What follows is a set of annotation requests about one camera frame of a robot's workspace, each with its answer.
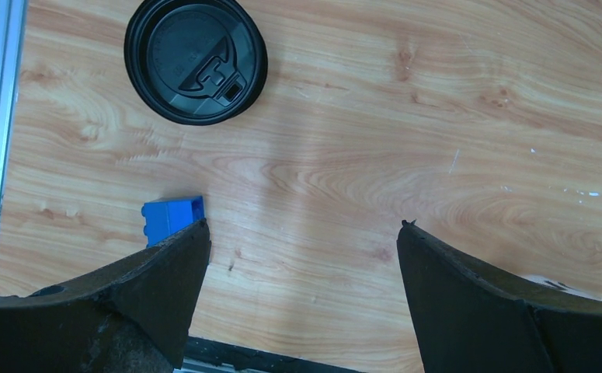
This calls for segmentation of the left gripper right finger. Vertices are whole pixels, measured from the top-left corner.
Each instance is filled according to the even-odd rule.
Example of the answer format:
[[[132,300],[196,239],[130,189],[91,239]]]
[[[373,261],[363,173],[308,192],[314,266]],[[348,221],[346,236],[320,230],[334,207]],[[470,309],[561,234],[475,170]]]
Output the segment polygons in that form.
[[[470,256],[404,221],[398,261],[427,372],[602,372],[602,301]]]

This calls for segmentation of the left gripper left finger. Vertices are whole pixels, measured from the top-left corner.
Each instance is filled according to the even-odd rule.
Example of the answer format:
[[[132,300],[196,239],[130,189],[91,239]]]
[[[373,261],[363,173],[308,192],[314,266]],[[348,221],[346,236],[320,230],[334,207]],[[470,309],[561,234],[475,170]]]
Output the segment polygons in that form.
[[[205,219],[26,296],[0,297],[0,372],[171,372],[211,254]]]

